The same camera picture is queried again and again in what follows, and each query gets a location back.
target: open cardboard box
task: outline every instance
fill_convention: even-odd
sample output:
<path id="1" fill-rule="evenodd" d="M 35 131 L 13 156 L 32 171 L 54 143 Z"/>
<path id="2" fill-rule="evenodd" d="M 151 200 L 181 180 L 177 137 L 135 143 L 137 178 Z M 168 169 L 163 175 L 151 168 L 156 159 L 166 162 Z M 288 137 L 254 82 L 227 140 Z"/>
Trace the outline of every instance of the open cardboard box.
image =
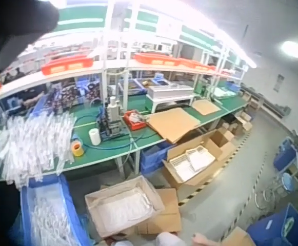
<path id="1" fill-rule="evenodd" d="M 110 217 L 111 204 L 122 199 L 125 200 L 125 198 L 128 196 L 133 195 L 135 190 L 141 190 L 141 192 L 146 195 L 147 201 L 152 205 L 152 211 L 119 226 L 118 229 L 106 228 L 106 222 L 112 219 Z M 96 230 L 102 238 L 118 234 L 124 229 L 130 228 L 142 221 L 145 221 L 159 214 L 165 209 L 158 192 L 143 176 L 139 176 L 103 190 L 87 194 L 85 195 L 85 202 L 87 210 L 91 216 L 91 220 L 94 222 Z"/>
<path id="2" fill-rule="evenodd" d="M 224 165 L 226 159 L 235 151 L 235 146 L 230 142 L 233 138 L 234 136 L 231 132 L 224 128 L 220 128 L 168 150 L 167 159 L 163 160 L 165 167 L 163 168 L 162 173 L 165 179 L 176 189 L 182 184 L 198 186 L 208 181 Z M 183 182 L 169 161 L 184 154 L 186 150 L 194 149 L 199 145 L 204 146 L 216 160 L 206 169 L 202 170 L 188 181 Z"/>
<path id="3" fill-rule="evenodd" d="M 247 232 L 240 227 L 236 227 L 222 241 L 222 246 L 256 246 L 256 244 Z"/>
<path id="4" fill-rule="evenodd" d="M 237 127 L 232 130 L 234 135 L 242 135 L 243 131 L 248 132 L 252 129 L 252 123 L 250 123 L 251 116 L 245 112 L 241 112 L 235 116 L 237 120 Z"/>
<path id="5" fill-rule="evenodd" d="M 182 230 L 181 214 L 175 189 L 157 189 L 165 210 L 135 226 L 137 234 L 159 234 L 161 232 L 179 232 Z"/>

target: white shelf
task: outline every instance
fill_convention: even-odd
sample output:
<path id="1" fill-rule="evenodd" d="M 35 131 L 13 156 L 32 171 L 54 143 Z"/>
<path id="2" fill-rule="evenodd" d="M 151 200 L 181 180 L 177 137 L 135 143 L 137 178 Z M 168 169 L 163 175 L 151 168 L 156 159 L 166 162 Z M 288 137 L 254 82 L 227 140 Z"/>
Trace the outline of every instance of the white shelf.
<path id="1" fill-rule="evenodd" d="M 127 65 L 126 60 L 107 60 L 107 69 L 125 68 Z M 91 68 L 83 68 L 77 70 L 70 70 L 62 73 L 56 73 L 49 76 L 45 76 L 42 72 L 36 72 L 25 77 L 14 80 L 6 85 L 3 85 L 0 89 L 0 99 L 13 95 L 19 91 L 29 89 L 34 86 L 42 85 L 48 82 L 57 81 L 60 79 L 78 77 L 89 75 L 93 73 L 101 73 L 103 70 L 103 61 L 95 61 Z M 194 74 L 208 74 L 214 75 L 213 71 L 203 71 L 200 69 L 191 69 L 183 65 L 175 66 L 162 66 L 162 65 L 148 65 L 137 62 L 136 60 L 129 61 L 129 70 L 133 71 L 170 71 L 170 72 L 183 72 Z"/>

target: fluorescent light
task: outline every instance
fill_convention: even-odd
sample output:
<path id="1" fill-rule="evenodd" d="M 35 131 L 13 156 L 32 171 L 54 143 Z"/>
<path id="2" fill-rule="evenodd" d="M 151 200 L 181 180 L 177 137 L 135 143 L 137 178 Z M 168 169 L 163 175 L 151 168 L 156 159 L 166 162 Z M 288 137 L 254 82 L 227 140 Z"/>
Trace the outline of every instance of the fluorescent light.
<path id="1" fill-rule="evenodd" d="M 245 60 L 246 63 L 256 68 L 256 63 L 250 59 L 244 50 L 223 30 L 219 29 L 211 20 L 205 17 L 201 12 L 191 8 L 189 5 L 178 0 L 141 0 L 141 4 L 154 8 L 166 15 L 181 19 L 185 25 L 195 28 L 206 30 L 214 33 L 216 37 L 225 42 L 236 55 Z"/>
<path id="2" fill-rule="evenodd" d="M 50 2 L 54 7 L 63 9 L 67 6 L 66 0 L 39 0 L 42 2 Z"/>
<path id="3" fill-rule="evenodd" d="M 285 41 L 281 46 L 282 51 L 292 57 L 298 58 L 298 43 Z"/>

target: cardboard box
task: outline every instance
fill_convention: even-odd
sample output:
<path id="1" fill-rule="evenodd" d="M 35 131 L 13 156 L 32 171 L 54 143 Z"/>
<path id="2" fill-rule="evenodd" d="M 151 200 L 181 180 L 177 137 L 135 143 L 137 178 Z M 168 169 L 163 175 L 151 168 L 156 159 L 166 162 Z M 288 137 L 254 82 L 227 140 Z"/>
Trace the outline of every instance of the cardboard box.
<path id="1" fill-rule="evenodd" d="M 232 133 L 224 128 L 219 128 L 218 130 L 211 131 L 168 150 L 167 160 L 163 160 L 165 167 L 162 170 L 162 174 L 164 178 L 176 189 L 183 184 L 199 186 L 205 183 L 214 177 L 215 173 L 235 151 L 236 147 L 230 142 L 233 138 L 234 136 Z M 203 145 L 213 156 L 215 156 L 216 161 L 188 181 L 183 182 L 177 175 L 174 167 L 169 163 L 169 160 L 184 154 L 188 149 L 196 148 L 198 145 Z"/>
<path id="2" fill-rule="evenodd" d="M 239 126 L 242 126 L 243 130 L 248 132 L 252 128 L 252 123 L 250 123 L 251 117 L 245 112 L 241 112 L 239 116 L 235 117 L 238 120 Z"/>
<path id="3" fill-rule="evenodd" d="M 181 108 L 151 114 L 148 119 L 148 125 L 173 144 L 199 124 L 198 119 Z"/>
<path id="4" fill-rule="evenodd" d="M 242 99 L 244 101 L 250 101 L 251 100 L 251 94 L 248 93 L 248 92 L 244 92 L 243 95 L 242 95 Z"/>
<path id="5" fill-rule="evenodd" d="M 221 155 L 217 157 L 217 160 L 225 159 L 236 149 L 234 144 L 231 143 L 232 139 L 234 139 L 234 135 L 225 128 L 219 128 L 216 131 L 214 131 L 211 134 L 210 139 L 215 143 L 215 145 L 222 152 Z"/>
<path id="6" fill-rule="evenodd" d="M 158 189 L 165 210 L 154 218 L 148 219 L 135 227 L 138 234 L 159 234 L 161 232 L 179 232 L 182 230 L 181 214 L 175 189 Z"/>
<path id="7" fill-rule="evenodd" d="M 112 222 L 112 204 L 118 204 L 120 200 L 121 203 L 118 206 L 121 206 L 121 204 L 123 204 L 122 201 L 127 200 L 126 198 L 134 194 L 138 194 L 139 191 L 146 195 L 144 199 L 150 203 L 153 209 L 149 213 L 136 219 L 128 220 L 125 224 L 120 224 L 117 227 Z M 159 214 L 165 209 L 158 192 L 143 176 L 87 194 L 85 195 L 85 202 L 96 230 L 102 238 L 118 234 L 127 228 Z"/>
<path id="8" fill-rule="evenodd" d="M 236 227 L 223 241 L 222 246 L 256 246 L 250 235 Z"/>

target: ceiling light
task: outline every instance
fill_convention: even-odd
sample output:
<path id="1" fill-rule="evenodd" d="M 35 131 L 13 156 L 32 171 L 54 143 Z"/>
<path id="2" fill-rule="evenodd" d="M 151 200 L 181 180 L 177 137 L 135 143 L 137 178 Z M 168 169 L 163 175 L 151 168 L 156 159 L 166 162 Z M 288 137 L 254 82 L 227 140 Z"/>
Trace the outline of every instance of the ceiling light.
<path id="1" fill-rule="evenodd" d="M 281 49 L 287 55 L 298 58 L 298 43 L 292 41 L 285 41 L 282 44 Z"/>

